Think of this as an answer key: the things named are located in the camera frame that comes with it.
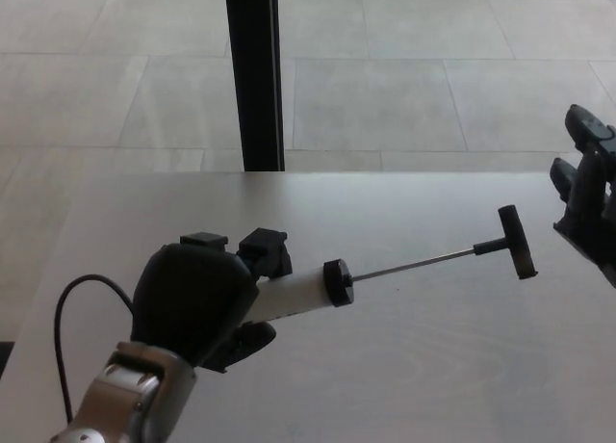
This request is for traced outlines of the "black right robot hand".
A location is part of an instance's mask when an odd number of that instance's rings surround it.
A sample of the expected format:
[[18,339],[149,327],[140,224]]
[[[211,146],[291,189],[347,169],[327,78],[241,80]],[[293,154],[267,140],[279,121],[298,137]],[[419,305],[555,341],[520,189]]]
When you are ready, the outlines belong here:
[[615,127],[573,104],[565,127],[582,154],[577,166],[555,158],[550,179],[565,203],[554,230],[615,283]]

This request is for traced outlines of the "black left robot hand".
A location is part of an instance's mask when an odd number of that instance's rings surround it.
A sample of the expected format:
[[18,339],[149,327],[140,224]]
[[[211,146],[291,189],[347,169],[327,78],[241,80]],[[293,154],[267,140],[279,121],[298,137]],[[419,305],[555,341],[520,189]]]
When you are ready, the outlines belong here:
[[257,281],[292,271],[287,235],[258,228],[226,250],[225,236],[198,232],[162,246],[148,260],[133,295],[133,342],[224,373],[268,346],[276,331],[246,319]]

